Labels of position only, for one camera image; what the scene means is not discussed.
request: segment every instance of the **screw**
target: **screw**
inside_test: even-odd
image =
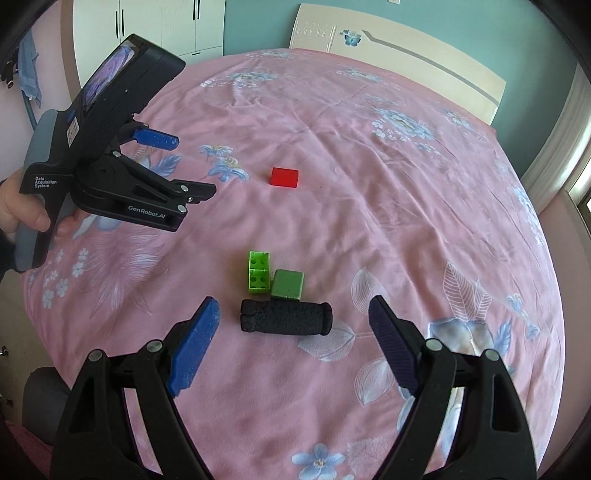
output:
[[[487,350],[486,352],[484,352],[484,354],[491,362],[496,362],[499,358],[501,358],[499,354],[496,353],[496,351],[494,350]]]
[[[101,358],[103,358],[103,352],[100,350],[93,350],[88,355],[88,360],[91,362],[98,362]]]
[[[436,338],[430,338],[427,340],[427,348],[432,352],[438,352],[443,348],[443,344]]]
[[[159,352],[160,350],[162,350],[162,342],[160,340],[152,340],[151,342],[148,342],[148,345],[146,345],[146,349],[150,353]]]

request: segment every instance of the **green cube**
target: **green cube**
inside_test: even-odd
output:
[[[304,274],[291,270],[276,270],[271,297],[276,299],[301,300]]]
[[[248,291],[250,293],[268,293],[270,289],[269,254],[250,252],[248,255]]]

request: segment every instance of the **pink bedsheet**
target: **pink bedsheet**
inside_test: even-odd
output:
[[[218,193],[176,233],[92,216],[25,276],[28,313],[68,384],[92,349],[135,352],[211,295],[221,325],[176,404],[216,479],[369,479],[413,401],[368,325],[381,294],[455,351],[500,351],[541,460],[563,379],[560,295],[492,128],[404,77],[305,50],[187,67],[140,118],[181,143],[128,155]],[[270,186],[273,167],[298,169],[298,188]],[[241,332],[250,250],[305,272],[303,300],[333,306],[329,336]],[[460,399],[430,468],[449,451]]]

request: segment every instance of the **gray pants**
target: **gray pants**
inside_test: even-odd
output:
[[[70,389],[53,367],[35,370],[22,396],[22,426],[48,445],[56,439]]]

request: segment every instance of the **device screen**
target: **device screen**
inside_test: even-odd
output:
[[[129,41],[124,41],[107,58],[90,80],[84,85],[82,104],[85,112],[96,102],[98,96],[113,82],[117,74],[129,63],[137,48]]]

